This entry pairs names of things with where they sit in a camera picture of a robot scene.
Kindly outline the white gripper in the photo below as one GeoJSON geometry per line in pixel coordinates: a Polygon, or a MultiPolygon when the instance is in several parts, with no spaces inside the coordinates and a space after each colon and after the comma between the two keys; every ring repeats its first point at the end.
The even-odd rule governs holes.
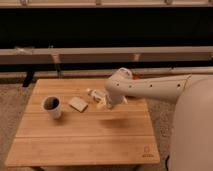
{"type": "Polygon", "coordinates": [[[107,107],[109,109],[112,109],[116,105],[121,104],[124,101],[124,97],[119,94],[108,93],[107,96],[104,96],[100,99],[100,101],[97,104],[97,108],[102,108],[106,106],[106,101],[107,101],[107,107]]]}

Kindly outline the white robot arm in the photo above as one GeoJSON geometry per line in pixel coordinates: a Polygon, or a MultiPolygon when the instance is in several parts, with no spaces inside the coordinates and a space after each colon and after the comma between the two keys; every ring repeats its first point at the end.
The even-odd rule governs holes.
{"type": "Polygon", "coordinates": [[[133,79],[127,68],[105,82],[107,102],[124,96],[175,103],[169,171],[213,171],[213,74],[133,79]]]}

